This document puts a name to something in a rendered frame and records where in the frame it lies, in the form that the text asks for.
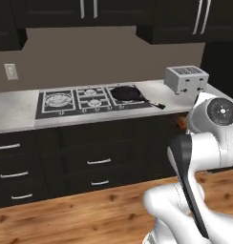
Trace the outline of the white wall outlet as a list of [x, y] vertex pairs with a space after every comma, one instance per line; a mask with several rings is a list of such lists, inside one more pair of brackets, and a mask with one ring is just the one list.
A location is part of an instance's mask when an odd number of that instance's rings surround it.
[[18, 74], [14, 64], [5, 64], [4, 65], [6, 75], [9, 80], [17, 80]]

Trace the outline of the silver toaster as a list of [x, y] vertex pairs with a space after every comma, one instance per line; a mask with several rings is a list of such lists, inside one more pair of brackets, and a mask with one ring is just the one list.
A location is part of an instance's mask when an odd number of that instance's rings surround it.
[[209, 74], [196, 66], [167, 67], [164, 84], [176, 95], [197, 95], [206, 90]]

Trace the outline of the dark tall cupboard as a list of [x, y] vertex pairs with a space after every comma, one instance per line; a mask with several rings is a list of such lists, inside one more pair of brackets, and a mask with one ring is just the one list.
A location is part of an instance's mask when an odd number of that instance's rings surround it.
[[233, 42], [206, 43], [201, 69], [209, 74], [209, 84], [233, 98]]

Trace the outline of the black frying pan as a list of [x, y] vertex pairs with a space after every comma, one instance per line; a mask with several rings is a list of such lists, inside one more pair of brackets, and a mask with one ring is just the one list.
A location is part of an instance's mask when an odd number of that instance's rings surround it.
[[153, 104], [150, 100], [146, 99], [138, 88], [130, 86], [115, 87], [111, 90], [114, 99], [119, 101], [143, 101]]

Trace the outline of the black gas hob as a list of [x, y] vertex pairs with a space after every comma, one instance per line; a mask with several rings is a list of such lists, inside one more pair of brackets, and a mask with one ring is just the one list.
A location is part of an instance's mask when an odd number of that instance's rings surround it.
[[71, 89], [41, 91], [38, 95], [36, 119], [81, 114], [115, 112], [151, 108], [145, 101], [119, 101], [112, 96], [118, 86], [85, 86]]

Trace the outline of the dark upper cupboard door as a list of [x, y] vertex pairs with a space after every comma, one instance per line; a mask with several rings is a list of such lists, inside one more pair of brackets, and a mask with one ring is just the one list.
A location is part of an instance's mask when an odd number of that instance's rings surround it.
[[233, 0], [212, 0], [204, 42], [233, 41]]
[[79, 0], [11, 0], [19, 28], [64, 28], [80, 26]]
[[16, 26], [11, 0], [0, 0], [0, 51], [21, 51], [27, 32]]
[[96, 26], [137, 26], [153, 22], [156, 0], [97, 0], [98, 17], [94, 19], [91, 0], [91, 20]]
[[157, 0], [153, 24], [137, 26], [136, 35], [152, 45], [195, 43], [198, 5], [199, 0]]

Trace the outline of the dark drawer front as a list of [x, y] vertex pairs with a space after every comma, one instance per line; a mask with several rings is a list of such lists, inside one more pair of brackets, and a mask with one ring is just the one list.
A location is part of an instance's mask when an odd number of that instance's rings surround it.
[[44, 174], [40, 161], [37, 158], [14, 158], [0, 161], [0, 173], [21, 173], [28, 171], [29, 175], [15, 178], [0, 178], [0, 188], [11, 183], [26, 181], [43, 181]]
[[34, 132], [0, 133], [0, 146], [20, 143], [21, 147], [1, 150], [0, 159], [19, 156], [38, 155], [38, 146]]
[[[102, 172], [85, 173], [81, 176], [74, 176], [67, 180], [70, 193], [86, 193], [104, 190], [108, 188], [125, 186], [139, 182], [143, 178], [144, 170], [136, 168], [120, 168], [117, 170], [107, 170]], [[109, 180], [110, 183], [101, 186], [92, 186], [91, 182]]]
[[[140, 165], [144, 149], [132, 140], [102, 143], [97, 145], [77, 147], [64, 152], [63, 164], [68, 173], [79, 173], [93, 169], [107, 169], [118, 166]], [[88, 165], [87, 161], [97, 161], [111, 158], [104, 164]]]
[[[25, 195], [32, 193], [33, 196], [26, 199], [12, 200], [11, 196]], [[48, 197], [48, 189], [43, 184], [28, 184], [28, 185], [12, 185], [7, 188], [0, 189], [0, 208], [8, 206], [27, 204], [44, 200]]]

